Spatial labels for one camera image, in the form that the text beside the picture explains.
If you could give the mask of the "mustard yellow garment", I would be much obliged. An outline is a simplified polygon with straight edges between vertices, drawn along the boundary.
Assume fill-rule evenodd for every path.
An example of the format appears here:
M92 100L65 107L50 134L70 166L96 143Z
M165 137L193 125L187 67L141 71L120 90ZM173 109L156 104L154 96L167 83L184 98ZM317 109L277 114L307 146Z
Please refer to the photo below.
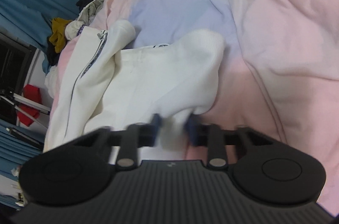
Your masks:
M67 43L65 28L71 22L71 20L59 17L52 19L52 34L48 40L53 45L56 53L60 53Z

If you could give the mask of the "blue left curtain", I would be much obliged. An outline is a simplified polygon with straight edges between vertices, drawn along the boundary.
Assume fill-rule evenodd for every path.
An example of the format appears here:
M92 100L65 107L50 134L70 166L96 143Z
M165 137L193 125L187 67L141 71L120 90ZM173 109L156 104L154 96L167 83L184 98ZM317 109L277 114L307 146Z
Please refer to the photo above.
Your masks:
M18 210L23 206L18 184L19 169L42 151L11 135L11 130L39 142L44 142L44 135L1 120L1 204Z

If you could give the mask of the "grey white crumpled clothes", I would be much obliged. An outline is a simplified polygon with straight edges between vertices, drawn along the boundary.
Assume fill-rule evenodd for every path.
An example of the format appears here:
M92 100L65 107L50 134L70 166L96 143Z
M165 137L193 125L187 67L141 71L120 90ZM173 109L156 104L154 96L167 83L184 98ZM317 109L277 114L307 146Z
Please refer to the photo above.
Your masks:
M83 28L89 26L93 22L95 16L103 8L104 1L105 0L93 0L81 10L75 20L71 21L65 27L64 34L67 41L71 41L79 36Z

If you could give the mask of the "white crumpled bedding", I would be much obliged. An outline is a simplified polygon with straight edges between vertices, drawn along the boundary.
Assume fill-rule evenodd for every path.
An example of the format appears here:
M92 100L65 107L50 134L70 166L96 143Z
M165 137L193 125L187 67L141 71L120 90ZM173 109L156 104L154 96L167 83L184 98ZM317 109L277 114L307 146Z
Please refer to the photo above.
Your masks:
M57 65L52 66L49 69L45 77L44 82L45 87L47 88L48 94L51 98L55 98L57 91L59 90L59 74Z

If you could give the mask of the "pastel tie-dye duvet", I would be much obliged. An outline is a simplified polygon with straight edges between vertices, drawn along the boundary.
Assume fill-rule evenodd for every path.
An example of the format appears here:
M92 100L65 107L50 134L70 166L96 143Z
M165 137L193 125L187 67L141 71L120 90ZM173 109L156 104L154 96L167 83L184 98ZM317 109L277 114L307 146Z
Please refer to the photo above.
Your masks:
M173 44L198 29L223 36L217 95L198 115L316 158L326 170L318 203L338 214L338 0L105 0L85 28L120 20L136 31L129 49Z

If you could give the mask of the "dark window with frame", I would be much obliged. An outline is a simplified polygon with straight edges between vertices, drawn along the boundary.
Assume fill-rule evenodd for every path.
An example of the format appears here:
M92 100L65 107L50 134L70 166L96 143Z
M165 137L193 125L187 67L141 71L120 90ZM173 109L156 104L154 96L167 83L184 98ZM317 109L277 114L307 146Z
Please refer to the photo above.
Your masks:
M1 89L20 94L36 48L12 40L1 33Z

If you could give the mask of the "white zip-up sweatshirt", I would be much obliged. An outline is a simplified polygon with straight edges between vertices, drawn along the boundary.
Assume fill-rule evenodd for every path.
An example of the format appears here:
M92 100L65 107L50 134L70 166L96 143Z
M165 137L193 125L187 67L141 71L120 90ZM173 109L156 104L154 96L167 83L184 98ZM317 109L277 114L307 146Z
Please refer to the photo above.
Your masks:
M129 49L134 26L120 20L108 30L85 28L63 72L45 151L100 127L113 132L147 123L163 124L154 148L141 148L141 160L181 160L191 114L213 105L225 40L208 29L192 31L173 44Z

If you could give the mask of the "dark navy garment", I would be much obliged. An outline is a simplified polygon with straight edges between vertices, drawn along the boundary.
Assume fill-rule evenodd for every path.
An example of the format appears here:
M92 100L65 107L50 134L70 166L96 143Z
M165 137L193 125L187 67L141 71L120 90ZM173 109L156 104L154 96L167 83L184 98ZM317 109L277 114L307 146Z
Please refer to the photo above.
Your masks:
M55 51L55 46L48 41L47 47L47 60L50 66L55 66L58 64L60 58L60 53Z

